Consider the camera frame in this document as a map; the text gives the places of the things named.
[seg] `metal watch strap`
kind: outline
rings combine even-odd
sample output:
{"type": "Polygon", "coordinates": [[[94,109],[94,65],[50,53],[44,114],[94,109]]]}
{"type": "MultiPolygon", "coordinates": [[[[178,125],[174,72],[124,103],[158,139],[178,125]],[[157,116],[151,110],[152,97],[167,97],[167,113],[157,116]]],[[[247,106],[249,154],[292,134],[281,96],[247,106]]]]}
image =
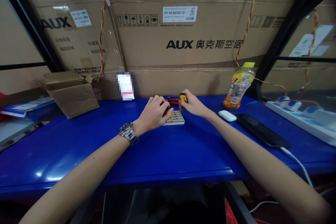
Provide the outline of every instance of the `metal watch strap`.
{"type": "Polygon", "coordinates": [[[135,135],[132,129],[129,129],[124,137],[126,137],[132,145],[135,145],[139,141],[139,138],[135,135]]]}

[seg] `forearm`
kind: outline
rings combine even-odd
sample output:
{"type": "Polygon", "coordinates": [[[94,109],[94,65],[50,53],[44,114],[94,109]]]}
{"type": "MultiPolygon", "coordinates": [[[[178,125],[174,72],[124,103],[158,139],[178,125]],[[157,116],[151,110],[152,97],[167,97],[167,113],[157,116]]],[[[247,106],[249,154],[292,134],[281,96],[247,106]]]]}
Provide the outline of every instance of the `forearm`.
{"type": "Polygon", "coordinates": [[[129,145],[125,137],[115,136],[46,192],[20,223],[64,223],[95,191],[129,145]]]}
{"type": "Polygon", "coordinates": [[[297,222],[323,223],[326,220],[329,216],[328,203],[283,162],[214,112],[209,112],[205,118],[221,133],[252,177],[297,222]]]}

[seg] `wristwatch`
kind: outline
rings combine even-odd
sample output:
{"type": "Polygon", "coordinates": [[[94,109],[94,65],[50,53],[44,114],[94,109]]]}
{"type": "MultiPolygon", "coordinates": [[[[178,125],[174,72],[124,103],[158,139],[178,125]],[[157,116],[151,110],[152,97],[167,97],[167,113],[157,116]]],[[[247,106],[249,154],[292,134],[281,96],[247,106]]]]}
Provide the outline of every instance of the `wristwatch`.
{"type": "Polygon", "coordinates": [[[135,145],[139,141],[139,138],[133,132],[132,125],[133,125],[132,122],[125,123],[118,130],[118,134],[126,137],[132,145],[135,145]]]}

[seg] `charging cable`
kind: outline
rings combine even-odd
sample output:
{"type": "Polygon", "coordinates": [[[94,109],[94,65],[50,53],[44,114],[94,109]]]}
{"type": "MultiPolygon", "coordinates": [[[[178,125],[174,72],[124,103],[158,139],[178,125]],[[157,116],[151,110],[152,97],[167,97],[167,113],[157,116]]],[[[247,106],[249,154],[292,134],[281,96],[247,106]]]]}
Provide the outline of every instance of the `charging cable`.
{"type": "Polygon", "coordinates": [[[250,213],[253,213],[255,210],[257,210],[258,207],[260,207],[260,205],[264,204],[264,203],[273,203],[273,204],[279,204],[276,201],[262,201],[260,202],[255,208],[253,208],[252,210],[250,210],[250,213]]]}
{"type": "Polygon", "coordinates": [[[285,152],[288,156],[290,156],[291,158],[293,158],[298,164],[299,164],[299,166],[301,166],[301,168],[302,168],[302,170],[303,170],[303,172],[304,172],[304,175],[306,176],[306,179],[307,179],[307,181],[308,181],[308,184],[312,187],[312,188],[314,188],[314,186],[313,186],[313,183],[312,183],[312,181],[310,180],[310,178],[309,178],[309,175],[308,175],[308,172],[307,172],[307,170],[306,170],[306,168],[303,166],[303,164],[301,164],[301,162],[289,151],[289,150],[287,150],[286,148],[284,148],[284,147],[280,147],[280,149],[283,151],[283,152],[285,152]]]}
{"type": "MultiPolygon", "coordinates": [[[[307,181],[308,181],[308,184],[312,187],[312,188],[314,188],[314,186],[313,186],[313,183],[312,183],[312,181],[310,180],[310,177],[309,177],[309,175],[308,175],[308,172],[307,172],[307,170],[306,170],[306,168],[303,166],[303,164],[289,151],[289,150],[287,150],[286,148],[284,148],[284,147],[280,147],[280,149],[283,151],[283,152],[285,152],[288,156],[290,156],[291,158],[293,158],[298,164],[299,164],[299,166],[301,166],[301,168],[302,168],[302,170],[303,170],[303,172],[304,172],[304,175],[306,176],[306,179],[307,179],[307,181]]],[[[264,204],[264,203],[272,203],[272,204],[279,204],[278,202],[276,202],[276,201],[262,201],[262,202],[260,202],[255,208],[253,208],[252,210],[250,210],[250,213],[253,213],[255,210],[257,210],[257,208],[258,207],[260,207],[260,205],[262,205],[262,204],[264,204]]]]}

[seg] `smartphone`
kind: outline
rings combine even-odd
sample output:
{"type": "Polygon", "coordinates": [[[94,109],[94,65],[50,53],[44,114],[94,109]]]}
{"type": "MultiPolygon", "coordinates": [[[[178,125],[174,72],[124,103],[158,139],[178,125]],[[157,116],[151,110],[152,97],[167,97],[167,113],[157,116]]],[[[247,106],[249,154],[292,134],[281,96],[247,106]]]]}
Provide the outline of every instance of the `smartphone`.
{"type": "Polygon", "coordinates": [[[264,124],[259,122],[248,114],[235,114],[237,122],[243,126],[246,130],[252,133],[256,138],[262,141],[267,147],[286,149],[292,147],[292,145],[279,136],[274,131],[267,128],[264,124]]]}
{"type": "Polygon", "coordinates": [[[129,72],[119,72],[116,74],[119,91],[122,100],[134,100],[134,87],[132,75],[129,72]]]}

